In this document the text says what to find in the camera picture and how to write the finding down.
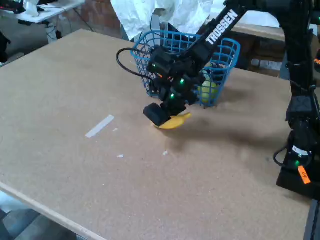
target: blue wire basket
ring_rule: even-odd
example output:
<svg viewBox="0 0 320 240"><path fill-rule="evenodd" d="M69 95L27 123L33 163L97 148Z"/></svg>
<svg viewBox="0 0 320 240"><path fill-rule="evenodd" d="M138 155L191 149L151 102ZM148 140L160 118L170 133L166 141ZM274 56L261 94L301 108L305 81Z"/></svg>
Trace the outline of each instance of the blue wire basket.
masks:
<svg viewBox="0 0 320 240"><path fill-rule="evenodd" d="M135 43L134 48L144 52L150 52L156 45L161 45L172 53L180 53L190 47L200 35L180 33L174 31L153 30L146 32L139 41ZM232 68L237 64L240 53L240 44L232 39L224 38L218 45L216 52L213 54L210 62L203 68L205 82L198 86L194 91L200 105L212 107L225 85ZM147 71L149 54L138 51L131 51L134 57L137 69L140 74L147 75L154 79L156 76ZM150 79L142 77L143 86L151 97L156 95L150 92Z"/></svg>

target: particle board tabletop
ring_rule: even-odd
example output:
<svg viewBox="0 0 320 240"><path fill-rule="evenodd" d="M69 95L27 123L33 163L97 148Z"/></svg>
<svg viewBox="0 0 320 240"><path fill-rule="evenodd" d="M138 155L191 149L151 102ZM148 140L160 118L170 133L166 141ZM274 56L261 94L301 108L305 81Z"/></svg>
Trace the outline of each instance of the particle board tabletop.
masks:
<svg viewBox="0 0 320 240"><path fill-rule="evenodd" d="M80 30L0 69L0 189L88 239L302 240L310 201L272 161L290 84L234 69L217 107L158 130L116 63L131 45Z"/></svg>
<svg viewBox="0 0 320 240"><path fill-rule="evenodd" d="M282 28L258 26L253 24L237 23L232 29L235 32L254 35L261 38L285 41L285 34Z"/></svg>

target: yellow ball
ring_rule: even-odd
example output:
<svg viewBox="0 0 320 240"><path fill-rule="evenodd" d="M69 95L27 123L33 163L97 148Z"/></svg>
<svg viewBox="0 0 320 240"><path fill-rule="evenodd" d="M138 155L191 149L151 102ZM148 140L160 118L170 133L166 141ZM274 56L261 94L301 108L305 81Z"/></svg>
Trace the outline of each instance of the yellow ball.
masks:
<svg viewBox="0 0 320 240"><path fill-rule="evenodd" d="M215 98L218 92L218 86L214 82L205 81L201 86L198 86L199 95L201 94L201 102L208 103L210 100Z"/></svg>

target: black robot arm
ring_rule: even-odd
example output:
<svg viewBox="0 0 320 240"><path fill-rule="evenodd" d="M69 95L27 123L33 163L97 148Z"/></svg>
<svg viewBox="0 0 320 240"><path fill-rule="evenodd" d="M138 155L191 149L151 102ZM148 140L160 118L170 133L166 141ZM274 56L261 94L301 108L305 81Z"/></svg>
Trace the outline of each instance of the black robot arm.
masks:
<svg viewBox="0 0 320 240"><path fill-rule="evenodd" d="M150 87L156 90L162 103L150 104L143 113L160 126L183 112L186 103L196 103L193 90L204 83L202 69L224 36L247 11L268 12L276 17L284 31L292 92L286 111L292 131L286 145L274 154L274 161L281 166L277 185L320 200L320 163L315 158L320 151L320 112L314 93L313 33L309 30L310 22L317 21L320 14L314 11L312 0L226 0L224 5L218 17L186 51L174 54L161 46L153 49L147 70L161 76L151 81ZM283 163L277 160L281 151L286 151ZM309 173L311 184L303 183L298 166Z"/></svg>

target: white tape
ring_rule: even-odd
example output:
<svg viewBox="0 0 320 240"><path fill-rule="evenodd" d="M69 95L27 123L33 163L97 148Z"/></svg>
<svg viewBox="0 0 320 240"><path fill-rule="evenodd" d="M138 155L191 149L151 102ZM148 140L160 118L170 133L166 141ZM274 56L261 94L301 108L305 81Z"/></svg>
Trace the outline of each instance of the white tape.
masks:
<svg viewBox="0 0 320 240"><path fill-rule="evenodd" d="M296 146L293 146L292 148L293 151L295 151L297 154L302 155L302 156L308 156L308 152L304 151Z"/></svg>
<svg viewBox="0 0 320 240"><path fill-rule="evenodd" d="M112 120L115 119L114 116L109 115L105 119L103 119L97 126L92 128L85 136L87 138L92 138L95 136L98 132L100 132L105 126L107 126L109 123L112 122Z"/></svg>

